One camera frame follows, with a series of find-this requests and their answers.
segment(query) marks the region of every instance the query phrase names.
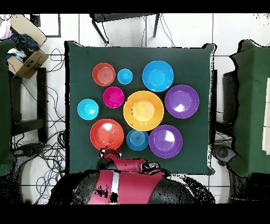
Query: green fabric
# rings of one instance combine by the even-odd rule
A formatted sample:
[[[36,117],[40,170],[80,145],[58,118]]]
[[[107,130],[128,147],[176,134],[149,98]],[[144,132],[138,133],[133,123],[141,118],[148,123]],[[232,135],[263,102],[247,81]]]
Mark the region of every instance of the green fabric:
[[[69,42],[70,172],[96,168],[99,151],[90,142],[90,129],[99,119],[111,118],[124,130],[125,139],[119,148],[123,158],[145,158],[148,161],[158,162],[162,168],[173,173],[212,174],[212,170],[207,166],[207,150],[210,54],[213,50],[213,44],[206,45],[204,49],[96,48],[81,47]],[[130,69],[133,73],[130,84],[122,85],[115,78],[110,85],[121,88],[127,99],[136,91],[147,90],[142,82],[142,72],[145,66],[154,60],[162,60],[171,65],[174,72],[171,86],[179,84],[192,86],[200,99],[197,112],[188,119],[174,118],[165,110],[161,125],[172,125],[183,136],[181,151],[169,159],[155,156],[149,147],[139,152],[128,148],[126,135],[131,131],[131,127],[124,120],[123,105],[116,109],[108,108],[102,100],[107,87],[98,86],[92,79],[92,70],[100,62],[111,64],[116,73],[123,68]],[[167,91],[156,93],[163,104],[166,93]],[[77,114],[78,103],[85,98],[93,99],[99,105],[99,114],[94,120],[83,120]]]
[[[12,40],[0,41],[0,176],[6,175],[13,164],[13,156],[10,153],[11,139],[11,94],[9,87],[8,66],[6,54],[16,44]]]
[[[229,165],[239,176],[270,174],[270,155],[262,150],[267,78],[270,77],[270,48],[243,42],[233,56],[238,65],[239,109],[235,121],[235,150]]]

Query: orange bowl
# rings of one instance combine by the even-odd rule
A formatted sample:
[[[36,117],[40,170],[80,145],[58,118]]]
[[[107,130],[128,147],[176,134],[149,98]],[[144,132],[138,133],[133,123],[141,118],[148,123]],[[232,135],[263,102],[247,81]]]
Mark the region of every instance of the orange bowl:
[[[108,147],[117,150],[124,140],[124,131],[119,123],[112,119],[101,119],[90,130],[90,141],[100,150]]]
[[[148,131],[156,128],[164,116],[164,106],[159,97],[149,91],[138,91],[129,96],[124,104],[124,118],[135,130]]]
[[[108,63],[99,63],[94,67],[92,77],[96,84],[108,86],[112,84],[115,79],[115,70],[113,66]]]

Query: yellow bowl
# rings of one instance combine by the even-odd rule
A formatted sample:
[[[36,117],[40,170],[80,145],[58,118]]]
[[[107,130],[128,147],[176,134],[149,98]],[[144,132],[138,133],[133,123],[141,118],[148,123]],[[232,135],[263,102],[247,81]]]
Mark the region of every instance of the yellow bowl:
[[[124,104],[124,119],[135,130],[148,131],[156,128],[163,119],[164,107],[156,94],[138,91],[129,96]]]

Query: purple plate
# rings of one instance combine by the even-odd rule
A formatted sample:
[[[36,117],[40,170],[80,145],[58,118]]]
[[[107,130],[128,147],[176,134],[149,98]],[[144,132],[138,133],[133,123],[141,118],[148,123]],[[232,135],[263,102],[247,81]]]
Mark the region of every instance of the purple plate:
[[[177,118],[191,117],[199,107],[199,96],[190,86],[172,87],[165,96],[167,111]]]
[[[156,127],[149,136],[151,151],[160,158],[171,158],[182,148],[182,135],[170,125]]]

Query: blue bowl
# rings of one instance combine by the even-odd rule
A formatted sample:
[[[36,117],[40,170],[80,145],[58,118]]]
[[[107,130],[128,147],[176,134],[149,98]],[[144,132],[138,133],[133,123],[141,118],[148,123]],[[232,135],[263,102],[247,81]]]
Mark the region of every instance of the blue bowl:
[[[128,69],[122,69],[118,72],[117,79],[121,84],[129,84],[132,81],[132,72]]]
[[[142,81],[151,91],[162,92],[172,84],[173,70],[164,61],[152,61],[144,68]]]
[[[147,132],[131,130],[127,135],[127,144],[134,151],[141,151],[148,146],[149,137]]]
[[[92,99],[84,99],[78,104],[78,114],[84,120],[92,120],[99,113],[99,105]]]

